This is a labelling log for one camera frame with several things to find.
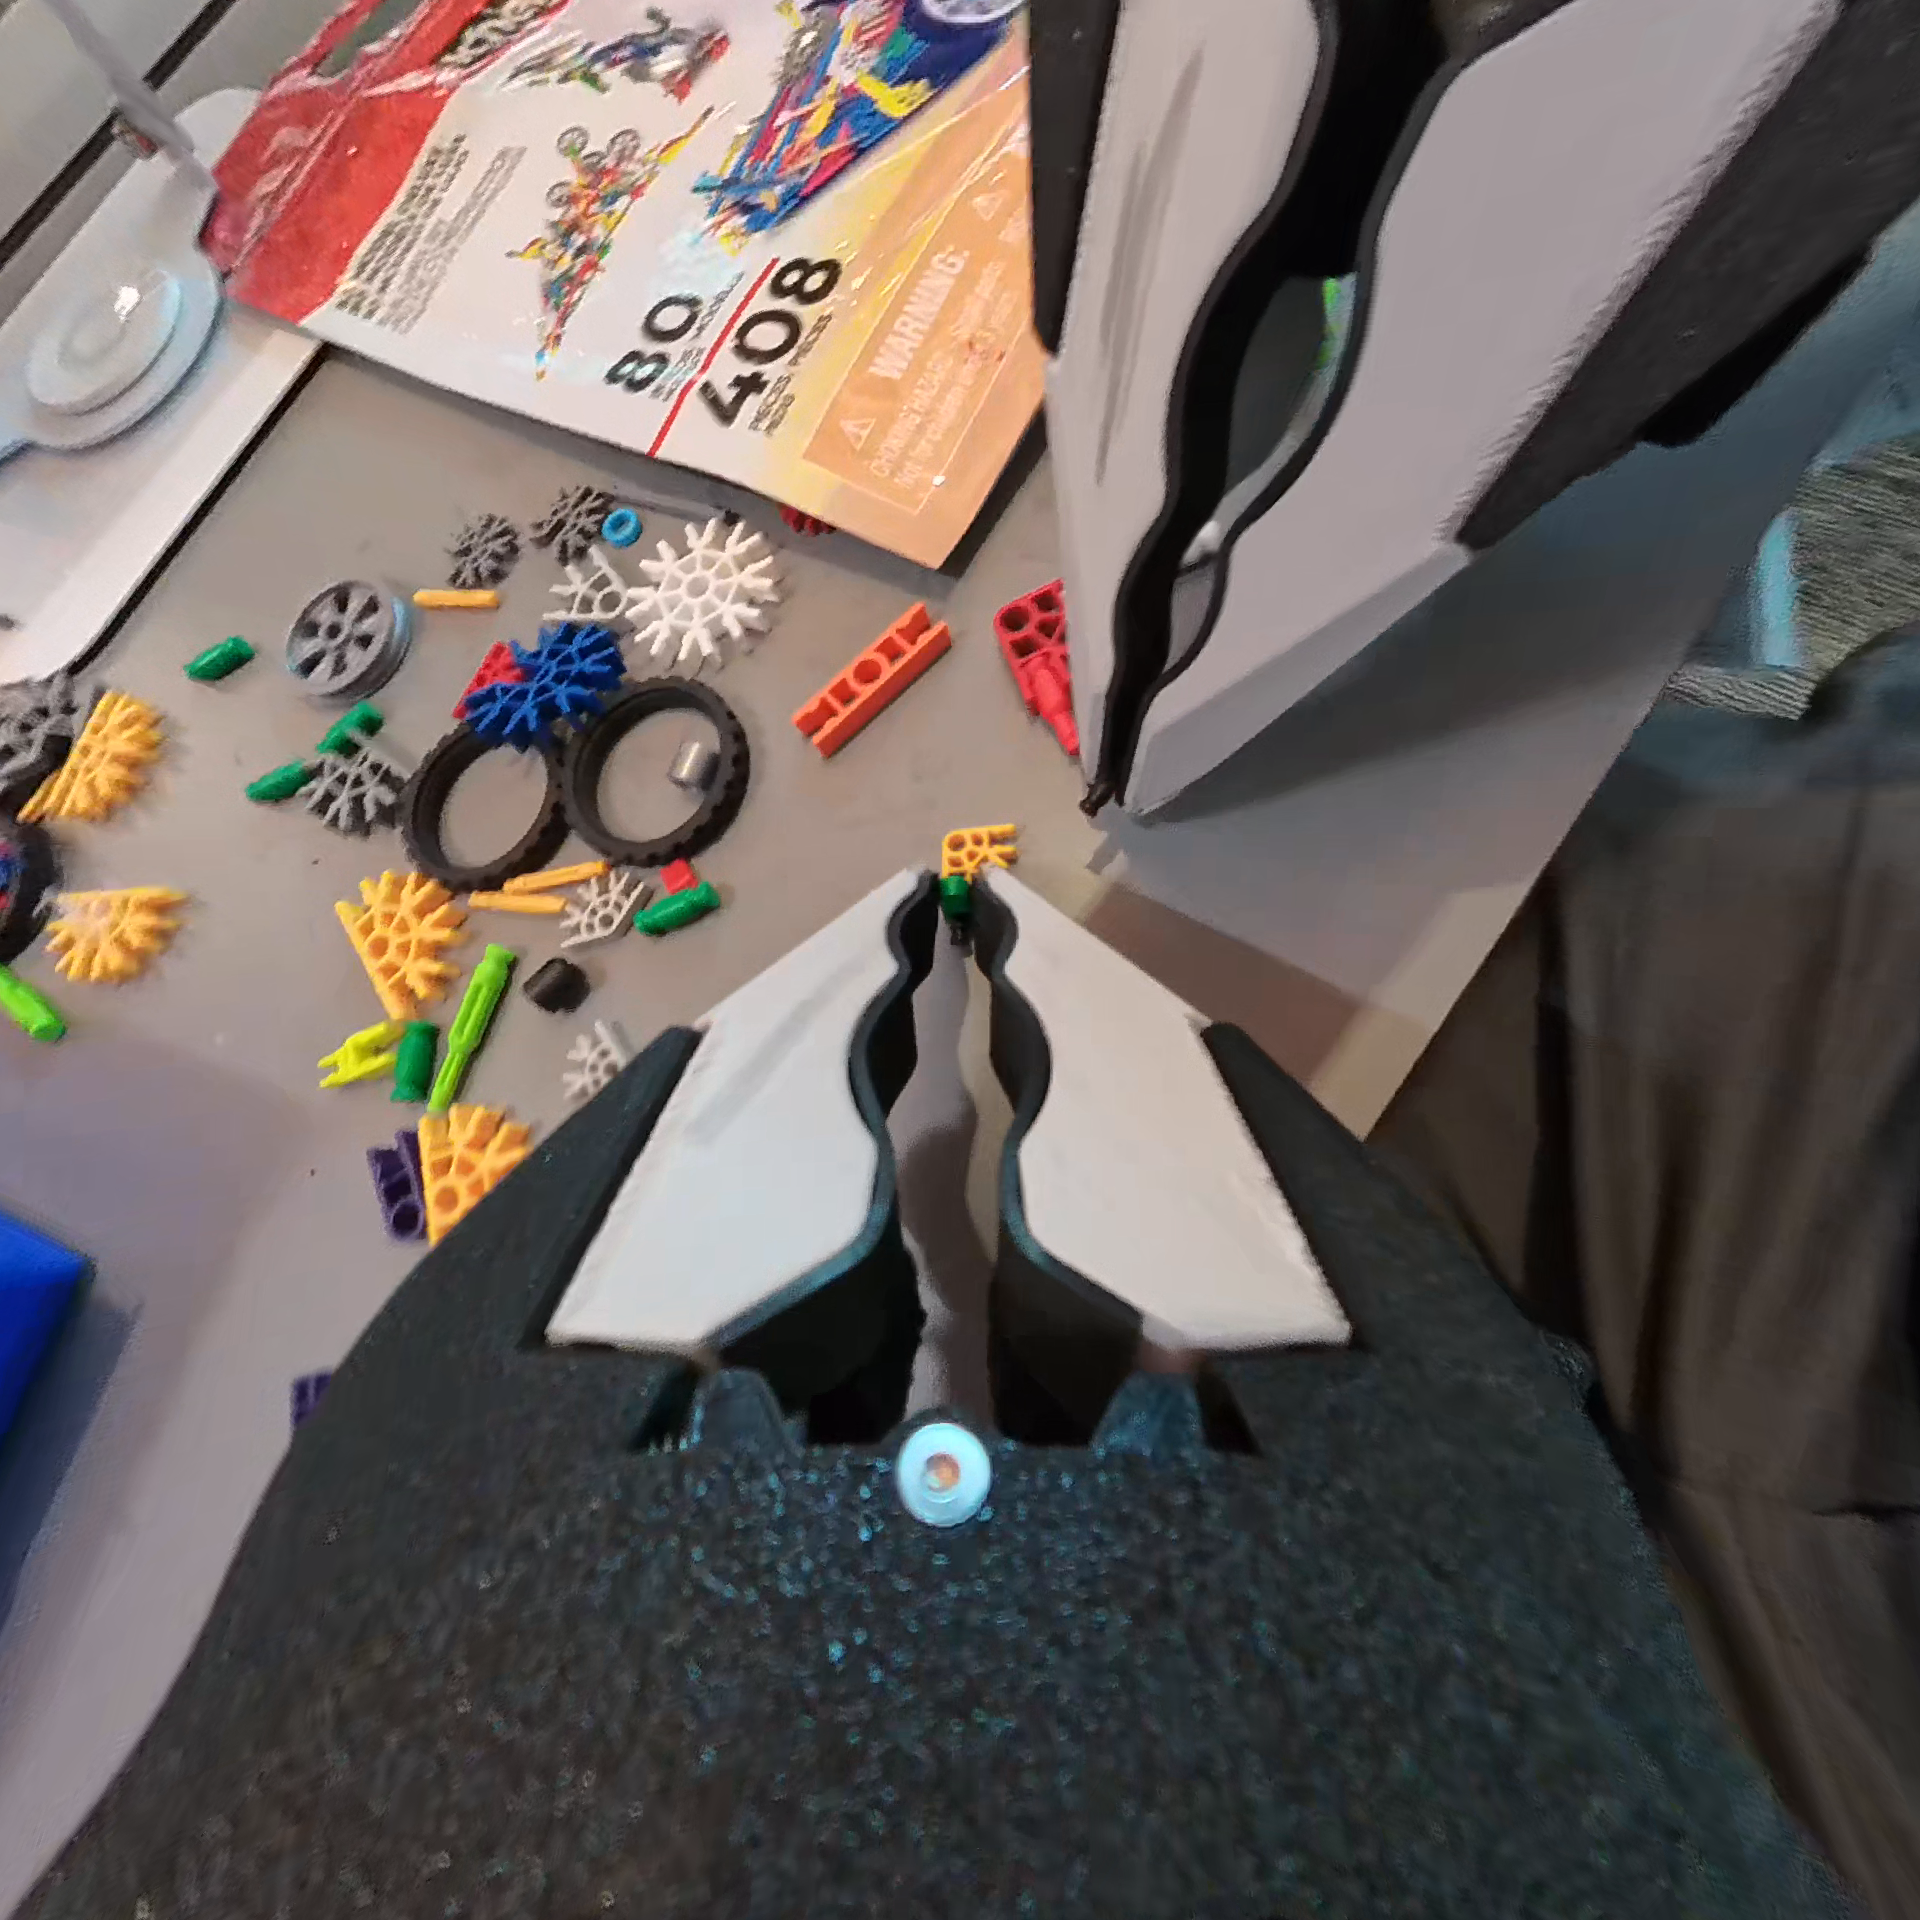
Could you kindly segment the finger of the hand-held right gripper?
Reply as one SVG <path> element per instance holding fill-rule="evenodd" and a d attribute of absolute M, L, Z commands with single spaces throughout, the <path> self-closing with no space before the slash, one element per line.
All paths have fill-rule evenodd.
<path fill-rule="evenodd" d="M 1466 61 L 1376 225 L 1348 387 L 1227 543 L 1120 802 L 1163 809 L 1471 563 L 1519 459 L 1839 19 L 1819 2 L 1575 2 Z"/>
<path fill-rule="evenodd" d="M 1273 221 L 1325 106 L 1330 4 L 1115 4 L 1092 98 L 1048 451 L 1058 509 L 1074 725 L 1088 791 L 1123 785 L 1129 607 L 1172 530 L 1203 327 Z"/>

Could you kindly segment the blue snowflake connector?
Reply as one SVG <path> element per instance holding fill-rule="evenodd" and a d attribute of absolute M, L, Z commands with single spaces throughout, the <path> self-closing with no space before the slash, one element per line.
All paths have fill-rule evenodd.
<path fill-rule="evenodd" d="M 626 678 L 618 629 L 580 619 L 545 626 L 531 646 L 507 643 L 499 665 L 500 678 L 467 691 L 459 718 L 489 748 L 515 753 L 540 749 L 561 725 L 595 718 Z"/>

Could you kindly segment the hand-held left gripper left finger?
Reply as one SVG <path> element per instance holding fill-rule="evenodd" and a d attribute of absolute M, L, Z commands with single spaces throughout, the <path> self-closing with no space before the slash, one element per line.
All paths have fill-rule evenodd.
<path fill-rule="evenodd" d="M 901 871 L 709 1010 L 548 1345 L 757 1371 L 819 1444 L 901 1425 L 927 1311 L 889 1117 L 935 947 Z"/>

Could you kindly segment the dark grey fan connector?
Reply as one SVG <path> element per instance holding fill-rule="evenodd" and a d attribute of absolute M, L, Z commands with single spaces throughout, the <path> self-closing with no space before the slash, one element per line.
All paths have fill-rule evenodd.
<path fill-rule="evenodd" d="M 305 811 L 348 837 L 396 827 L 407 775 L 373 749 L 322 755 L 301 791 Z"/>

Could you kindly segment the printed toy packaging bag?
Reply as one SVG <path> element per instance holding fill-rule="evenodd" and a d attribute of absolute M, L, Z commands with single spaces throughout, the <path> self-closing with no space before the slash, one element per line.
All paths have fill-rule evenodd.
<path fill-rule="evenodd" d="M 215 163 L 226 292 L 931 570 L 1042 399 L 1027 4 L 346 4 Z"/>

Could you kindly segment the white snowflake connector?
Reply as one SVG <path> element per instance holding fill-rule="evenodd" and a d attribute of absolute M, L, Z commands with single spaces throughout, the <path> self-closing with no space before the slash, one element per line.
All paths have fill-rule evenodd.
<path fill-rule="evenodd" d="M 768 631 L 779 596 L 776 549 L 739 519 L 709 517 L 640 561 L 621 619 L 655 671 L 700 678 Z"/>

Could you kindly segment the person's grey trousers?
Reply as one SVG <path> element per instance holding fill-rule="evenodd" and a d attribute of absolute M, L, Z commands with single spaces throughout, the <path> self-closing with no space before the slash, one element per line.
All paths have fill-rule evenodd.
<path fill-rule="evenodd" d="M 1659 706 L 1372 1131 L 1586 1356 L 1696 1658 L 1919 1908 L 1919 644 Z"/>

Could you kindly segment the blue plastic bin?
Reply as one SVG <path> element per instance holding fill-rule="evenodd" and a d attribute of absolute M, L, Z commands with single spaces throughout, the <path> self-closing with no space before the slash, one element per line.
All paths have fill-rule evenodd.
<path fill-rule="evenodd" d="M 9 1441 L 90 1273 L 91 1261 L 82 1253 L 2 1213 L 2 1441 Z"/>

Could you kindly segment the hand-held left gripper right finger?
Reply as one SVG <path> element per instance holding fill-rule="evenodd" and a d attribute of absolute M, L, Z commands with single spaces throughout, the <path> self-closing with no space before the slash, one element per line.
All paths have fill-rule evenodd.
<path fill-rule="evenodd" d="M 1345 1311 L 1208 1019 L 1010 871 L 971 887 L 1000 1149 L 996 1427 L 1091 1444 L 1146 1354 L 1339 1354 Z"/>

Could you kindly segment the black tyre with grey hub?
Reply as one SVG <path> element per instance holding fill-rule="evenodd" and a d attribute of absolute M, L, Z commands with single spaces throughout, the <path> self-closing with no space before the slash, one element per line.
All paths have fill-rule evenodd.
<path fill-rule="evenodd" d="M 24 770 L 24 777 L 2 780 L 2 809 L 5 809 L 5 813 L 18 813 L 24 809 L 24 804 L 33 798 L 33 794 L 39 791 L 39 787 L 51 775 L 61 770 L 67 756 L 74 749 L 74 743 L 79 741 L 79 735 L 74 741 L 58 741 L 56 748 L 49 749 L 49 755 L 44 755 L 29 770 Z"/>

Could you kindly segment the small light grey connector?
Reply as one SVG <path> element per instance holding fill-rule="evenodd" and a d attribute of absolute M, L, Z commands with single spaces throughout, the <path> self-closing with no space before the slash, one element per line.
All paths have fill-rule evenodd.
<path fill-rule="evenodd" d="M 615 867 L 584 879 L 562 909 L 561 949 L 580 951 L 621 937 L 655 892 L 652 874 L 633 867 Z"/>

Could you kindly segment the yellow fan connector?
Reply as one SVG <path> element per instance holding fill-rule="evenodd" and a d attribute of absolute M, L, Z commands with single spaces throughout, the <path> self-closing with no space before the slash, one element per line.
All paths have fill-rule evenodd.
<path fill-rule="evenodd" d="M 461 978 L 455 949 L 464 940 L 467 911 L 441 879 L 385 871 L 362 879 L 359 899 L 338 900 L 331 911 L 386 1019 L 421 1019 Z"/>
<path fill-rule="evenodd" d="M 528 1123 L 468 1101 L 428 1110 L 417 1139 L 429 1246 L 441 1244 L 533 1149 Z"/>
<path fill-rule="evenodd" d="M 47 923 L 56 971 L 81 986 L 127 986 L 171 949 L 187 908 L 187 893 L 159 885 L 61 892 Z"/>
<path fill-rule="evenodd" d="M 162 745 L 162 714 L 130 692 L 111 689 L 91 706 L 61 765 L 18 807 L 18 821 L 107 821 L 145 788 Z"/>

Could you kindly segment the red connector with rod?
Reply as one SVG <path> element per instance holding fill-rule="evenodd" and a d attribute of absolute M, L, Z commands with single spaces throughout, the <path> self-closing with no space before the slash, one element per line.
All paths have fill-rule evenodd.
<path fill-rule="evenodd" d="M 1042 721 L 1064 749 L 1098 765 L 1133 725 L 1153 689 L 1175 678 L 1208 644 L 1210 605 L 1226 546 L 1226 514 L 1204 519 L 1172 561 L 1156 539 L 1115 563 L 1112 605 L 1091 635 L 1071 631 L 1061 580 L 1025 591 L 992 617 L 1025 709 Z"/>

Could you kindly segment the grey wheel hub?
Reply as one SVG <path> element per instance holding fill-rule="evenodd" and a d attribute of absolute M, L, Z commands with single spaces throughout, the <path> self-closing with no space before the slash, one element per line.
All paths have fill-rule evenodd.
<path fill-rule="evenodd" d="M 381 583 L 338 580 L 298 613 L 284 644 L 290 681 L 316 703 L 353 703 L 389 685 L 413 644 L 413 607 Z"/>

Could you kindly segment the white flat board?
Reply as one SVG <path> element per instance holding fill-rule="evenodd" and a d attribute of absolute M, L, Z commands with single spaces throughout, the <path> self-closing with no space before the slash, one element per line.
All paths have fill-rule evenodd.
<path fill-rule="evenodd" d="M 49 678 L 107 635 L 319 353 L 233 307 L 184 387 L 130 433 L 5 459 L 2 684 Z"/>

